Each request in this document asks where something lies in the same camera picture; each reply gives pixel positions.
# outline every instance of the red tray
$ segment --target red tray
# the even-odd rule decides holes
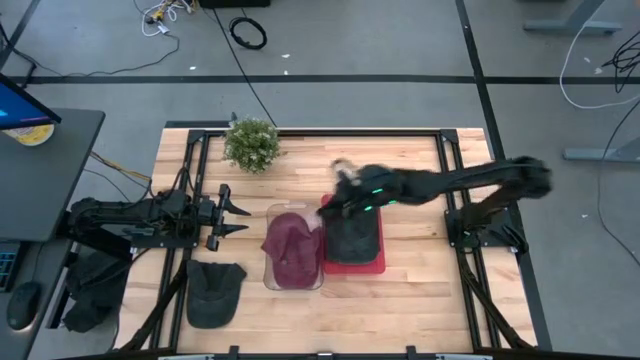
[[[322,199],[320,200],[320,202],[324,206],[326,203],[329,202],[329,200],[331,200],[331,197],[332,197],[331,194],[325,194],[322,196]],[[323,263],[325,274],[334,274],[334,275],[336,274],[340,274],[340,275],[382,274],[386,270],[387,265],[384,259],[384,237],[382,236],[382,217],[380,216],[380,210],[378,210],[378,227],[379,227],[378,233],[380,234],[380,252],[378,253],[378,256],[375,258],[375,260],[373,260],[369,264],[364,264],[364,265],[345,265],[345,264],[338,264],[336,262],[329,261],[325,258]]]

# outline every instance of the keyboard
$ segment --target keyboard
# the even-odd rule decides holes
[[[9,292],[29,249],[24,242],[0,243],[0,292]]]

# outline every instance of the black cap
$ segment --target black cap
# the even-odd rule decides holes
[[[228,324],[236,313],[247,273],[238,264],[187,262],[187,320],[199,329]]]

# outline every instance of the computer mouse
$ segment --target computer mouse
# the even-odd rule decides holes
[[[18,285],[7,306],[7,324],[13,330],[22,330],[29,326],[38,312],[40,284],[29,281]]]

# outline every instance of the white cable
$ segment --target white cable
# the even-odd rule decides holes
[[[152,37],[152,36],[156,36],[156,35],[160,35],[162,34],[162,31],[158,30],[154,33],[147,33],[145,31],[145,27],[147,25],[146,23],[146,19],[147,19],[147,14],[151,12],[151,10],[157,9],[161,6],[163,6],[165,4],[165,0],[162,0],[158,5],[152,6],[150,8],[148,8],[147,10],[144,11],[144,13],[142,14],[142,34],[146,37]],[[184,9],[184,6],[179,5],[179,4],[171,4],[169,5],[169,7],[165,10],[165,13],[169,16],[169,20],[175,22],[176,20],[178,20],[178,13],[176,13],[176,11],[174,10],[174,8],[176,9]],[[158,21],[158,24],[165,26],[162,21]]]
[[[158,4],[158,5],[156,5],[156,6],[152,6],[152,7],[148,8],[148,9],[147,9],[147,10],[145,10],[145,11],[144,11],[144,13],[142,14],[142,34],[143,34],[144,36],[152,37],[152,36],[156,36],[156,35],[158,35],[158,34],[161,34],[161,33],[162,33],[162,31],[158,30],[158,31],[156,31],[156,32],[154,32],[154,33],[149,34],[149,33],[147,33],[147,32],[144,30],[145,25],[147,24],[147,22],[145,21],[145,20],[147,19],[147,14],[148,14],[151,10],[159,8],[160,6],[162,6],[162,4],[164,4],[164,0],[163,0],[163,1],[161,1],[161,2],[160,2],[160,4]]]
[[[636,101],[636,100],[640,99],[640,94],[638,94],[638,95],[632,97],[631,99],[627,99],[625,101],[621,101],[621,102],[617,102],[617,103],[608,103],[608,104],[601,104],[601,105],[580,105],[580,104],[576,103],[575,101],[571,100],[569,98],[569,95],[567,95],[567,92],[564,89],[564,83],[562,82],[562,79],[564,78],[565,70],[567,70],[567,64],[569,63],[569,57],[571,56],[571,52],[573,51],[573,46],[576,44],[576,41],[578,40],[578,37],[580,37],[580,34],[582,34],[582,31],[584,30],[584,28],[587,27],[587,24],[591,21],[591,19],[598,13],[598,11],[600,11],[601,7],[599,7],[593,13],[593,15],[591,15],[591,17],[589,17],[589,19],[587,19],[587,21],[585,21],[584,24],[582,24],[582,27],[580,28],[580,31],[578,31],[578,33],[576,34],[576,37],[573,38],[573,41],[571,42],[571,46],[569,46],[569,51],[567,51],[567,57],[564,59],[564,65],[562,66],[562,71],[560,72],[560,90],[562,90],[562,94],[564,95],[564,98],[569,102],[569,104],[577,107],[578,109],[584,109],[584,110],[602,109],[602,108],[606,108],[606,107],[610,107],[610,106],[618,106],[618,105],[628,104],[630,102],[633,102],[633,101]]]

